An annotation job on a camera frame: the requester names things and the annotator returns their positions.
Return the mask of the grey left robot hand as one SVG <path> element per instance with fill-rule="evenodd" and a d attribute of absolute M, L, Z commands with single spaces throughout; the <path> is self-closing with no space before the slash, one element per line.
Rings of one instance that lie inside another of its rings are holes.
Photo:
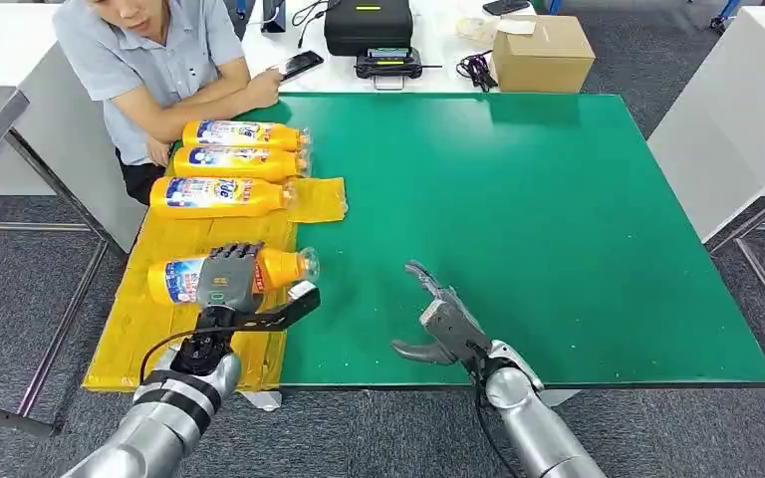
<path fill-rule="evenodd" d="M 262 301 L 261 295 L 253 292 L 253 284 L 257 255 L 263 247 L 263 242 L 241 242 L 212 248 L 199 274 L 199 308 L 224 307 L 243 314 L 255 313 Z"/>

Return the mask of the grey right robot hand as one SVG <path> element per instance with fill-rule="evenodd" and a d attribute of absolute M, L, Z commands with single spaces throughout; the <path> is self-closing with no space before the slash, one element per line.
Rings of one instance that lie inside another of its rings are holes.
<path fill-rule="evenodd" d="M 442 286 L 416 261 L 408 261 L 404 269 L 432 296 L 418 318 L 432 341 L 414 345 L 392 340 L 391 347 L 404 359 L 443 365 L 460 361 L 469 373 L 476 373 L 490 352 L 491 340 L 451 286 Z"/>

